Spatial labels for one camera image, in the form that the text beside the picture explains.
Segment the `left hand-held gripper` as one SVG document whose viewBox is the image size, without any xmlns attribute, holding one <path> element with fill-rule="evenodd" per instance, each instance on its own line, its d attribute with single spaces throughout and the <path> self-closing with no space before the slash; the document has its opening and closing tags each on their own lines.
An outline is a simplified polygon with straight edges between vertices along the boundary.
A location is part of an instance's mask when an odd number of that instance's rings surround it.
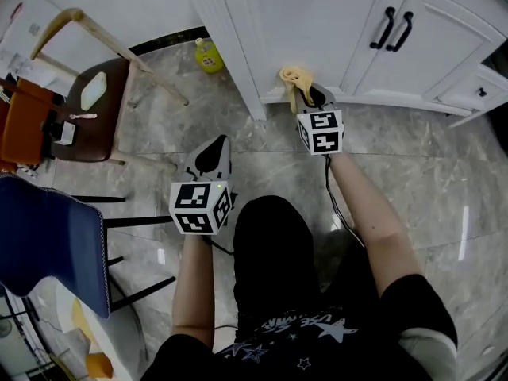
<svg viewBox="0 0 508 381">
<path fill-rule="evenodd" d="M 169 212 L 184 235 L 216 235 L 233 208 L 230 140 L 210 139 L 191 152 L 171 184 Z"/>
</svg>

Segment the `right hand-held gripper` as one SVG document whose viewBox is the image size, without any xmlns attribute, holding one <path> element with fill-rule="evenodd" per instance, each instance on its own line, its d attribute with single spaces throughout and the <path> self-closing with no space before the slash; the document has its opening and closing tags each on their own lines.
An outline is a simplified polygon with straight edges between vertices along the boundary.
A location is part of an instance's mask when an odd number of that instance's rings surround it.
<svg viewBox="0 0 508 381">
<path fill-rule="evenodd" d="M 333 94 L 313 83 L 309 99 L 296 89 L 295 103 L 298 134 L 309 153 L 326 156 L 342 152 L 344 123 Z"/>
</svg>

